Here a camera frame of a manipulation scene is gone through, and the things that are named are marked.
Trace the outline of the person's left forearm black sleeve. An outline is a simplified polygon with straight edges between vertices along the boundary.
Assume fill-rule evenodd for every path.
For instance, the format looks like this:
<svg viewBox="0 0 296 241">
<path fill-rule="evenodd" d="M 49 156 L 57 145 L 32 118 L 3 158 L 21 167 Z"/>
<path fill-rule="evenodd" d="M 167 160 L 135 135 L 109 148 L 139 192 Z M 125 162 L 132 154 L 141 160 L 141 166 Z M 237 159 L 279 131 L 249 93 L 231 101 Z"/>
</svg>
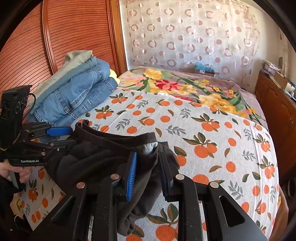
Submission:
<svg viewBox="0 0 296 241">
<path fill-rule="evenodd" d="M 16 190 L 10 181 L 1 177 L 1 240 L 23 240 L 23 217 L 14 214 L 10 207 Z"/>
</svg>

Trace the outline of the person's left hand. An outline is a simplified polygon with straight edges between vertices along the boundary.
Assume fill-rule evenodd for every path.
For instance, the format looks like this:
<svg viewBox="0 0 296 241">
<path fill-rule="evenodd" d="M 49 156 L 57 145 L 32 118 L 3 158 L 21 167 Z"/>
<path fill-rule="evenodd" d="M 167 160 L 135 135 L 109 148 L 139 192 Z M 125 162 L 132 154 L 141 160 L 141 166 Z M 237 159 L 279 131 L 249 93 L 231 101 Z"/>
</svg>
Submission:
<svg viewBox="0 0 296 241">
<path fill-rule="evenodd" d="M 32 167 L 14 167 L 10 165 L 8 160 L 0 162 L 0 175 L 7 180 L 11 181 L 11 172 L 19 174 L 19 180 L 21 183 L 26 183 L 29 181 L 31 175 Z"/>
</svg>

